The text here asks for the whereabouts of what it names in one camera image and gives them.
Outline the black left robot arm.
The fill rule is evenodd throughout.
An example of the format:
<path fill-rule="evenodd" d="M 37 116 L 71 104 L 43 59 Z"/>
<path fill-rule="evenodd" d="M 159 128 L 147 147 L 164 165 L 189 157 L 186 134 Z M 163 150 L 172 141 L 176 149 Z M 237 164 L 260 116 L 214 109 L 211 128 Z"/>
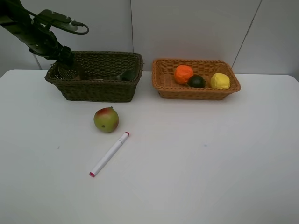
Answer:
<path fill-rule="evenodd" d="M 72 50 L 60 44 L 50 27 L 67 28 L 71 18 L 43 10 L 33 14 L 26 10 L 19 0 L 0 2 L 0 25 L 29 47 L 29 51 L 47 60 L 56 60 L 68 66 L 74 62 Z"/>

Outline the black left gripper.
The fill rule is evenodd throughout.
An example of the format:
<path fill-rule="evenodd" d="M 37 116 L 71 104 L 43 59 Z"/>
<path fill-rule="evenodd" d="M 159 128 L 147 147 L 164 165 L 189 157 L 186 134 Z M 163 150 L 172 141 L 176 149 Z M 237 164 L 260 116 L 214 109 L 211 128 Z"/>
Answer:
<path fill-rule="evenodd" d="M 52 31 L 42 24 L 33 23 L 22 33 L 22 42 L 30 51 L 47 60 L 56 60 L 58 65 L 76 69 L 77 63 L 69 47 L 60 44 Z"/>

